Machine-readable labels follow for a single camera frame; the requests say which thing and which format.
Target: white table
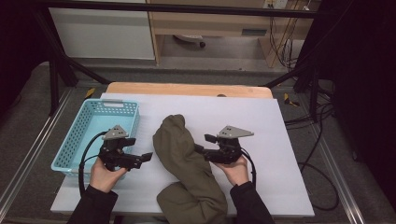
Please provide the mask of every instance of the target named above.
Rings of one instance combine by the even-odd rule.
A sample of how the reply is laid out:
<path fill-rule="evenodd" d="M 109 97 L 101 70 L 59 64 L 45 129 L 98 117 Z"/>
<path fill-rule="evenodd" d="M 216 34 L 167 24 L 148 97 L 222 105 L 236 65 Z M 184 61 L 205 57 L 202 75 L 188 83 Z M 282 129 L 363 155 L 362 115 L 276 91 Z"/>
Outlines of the white table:
<path fill-rule="evenodd" d="M 194 141 L 206 148 L 218 146 L 206 142 L 204 134 L 215 135 L 226 125 L 254 132 L 253 136 L 239 140 L 255 162 L 257 191 L 270 213 L 274 217 L 314 215 L 277 100 L 119 93 L 105 93 L 102 98 L 139 102 L 141 119 L 134 154 L 154 152 L 151 161 L 143 163 L 141 169 L 129 172 L 114 188 L 119 194 L 113 209 L 115 214 L 157 216 L 162 213 L 156 196 L 177 180 L 163 168 L 155 154 L 152 135 L 166 116 L 182 114 Z M 229 215 L 235 215 L 236 210 L 229 194 L 231 184 L 219 168 L 212 165 L 212 171 L 226 195 Z M 78 179 L 67 176 L 51 211 L 69 214 L 75 209 L 78 200 Z"/>

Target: plastic basket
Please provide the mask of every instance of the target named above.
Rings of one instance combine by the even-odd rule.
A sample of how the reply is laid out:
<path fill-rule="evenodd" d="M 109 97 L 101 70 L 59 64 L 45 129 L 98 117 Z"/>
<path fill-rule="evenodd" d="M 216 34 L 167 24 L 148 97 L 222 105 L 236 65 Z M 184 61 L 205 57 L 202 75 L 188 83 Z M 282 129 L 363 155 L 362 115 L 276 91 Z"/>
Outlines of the plastic basket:
<path fill-rule="evenodd" d="M 138 102 L 134 101 L 86 100 L 56 154 L 51 169 L 65 175 L 78 175 L 78 166 L 85 147 L 97 134 L 106 132 L 118 124 L 128 132 L 129 137 L 135 137 L 139 123 L 138 106 Z M 98 137 L 92 143 L 86 159 L 97 155 L 102 144 L 102 138 Z M 131 153 L 132 147 L 123 150 L 125 153 Z M 90 176 L 95 160 L 91 159 L 85 163 L 84 176 Z"/>

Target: hand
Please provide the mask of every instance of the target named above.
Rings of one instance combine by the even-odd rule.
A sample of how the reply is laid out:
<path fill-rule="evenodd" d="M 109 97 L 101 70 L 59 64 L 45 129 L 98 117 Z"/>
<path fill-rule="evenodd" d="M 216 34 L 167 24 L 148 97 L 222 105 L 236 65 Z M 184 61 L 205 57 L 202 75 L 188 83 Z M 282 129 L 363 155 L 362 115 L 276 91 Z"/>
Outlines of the hand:
<path fill-rule="evenodd" d="M 241 156 L 236 162 L 231 164 L 214 163 L 219 167 L 224 174 L 226 174 L 230 183 L 234 186 L 245 184 L 248 179 L 248 161 L 245 157 Z"/>
<path fill-rule="evenodd" d="M 114 172 L 107 170 L 105 164 L 98 157 L 91 168 L 90 185 L 104 193 L 109 193 L 126 172 L 125 168 Z"/>

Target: fabric fold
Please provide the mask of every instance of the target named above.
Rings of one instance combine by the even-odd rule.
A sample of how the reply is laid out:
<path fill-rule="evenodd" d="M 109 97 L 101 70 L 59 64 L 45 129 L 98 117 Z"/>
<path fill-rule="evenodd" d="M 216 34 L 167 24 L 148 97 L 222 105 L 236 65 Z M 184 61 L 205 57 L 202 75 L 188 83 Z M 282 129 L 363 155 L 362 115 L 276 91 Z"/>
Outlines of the fabric fold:
<path fill-rule="evenodd" d="M 179 182 L 163 189 L 158 204 L 170 223 L 223 223 L 227 201 L 210 164 L 194 151 L 194 141 L 182 115 L 171 115 L 153 135 L 163 167 Z"/>

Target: cabinet door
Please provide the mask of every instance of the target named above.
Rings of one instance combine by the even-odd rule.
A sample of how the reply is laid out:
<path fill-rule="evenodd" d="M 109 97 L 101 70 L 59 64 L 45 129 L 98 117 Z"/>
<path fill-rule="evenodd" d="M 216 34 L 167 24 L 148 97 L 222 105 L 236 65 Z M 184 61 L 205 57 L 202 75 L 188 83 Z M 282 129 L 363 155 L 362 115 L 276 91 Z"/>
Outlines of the cabinet door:
<path fill-rule="evenodd" d="M 50 13 L 70 57 L 154 60 L 147 12 L 51 8 Z"/>

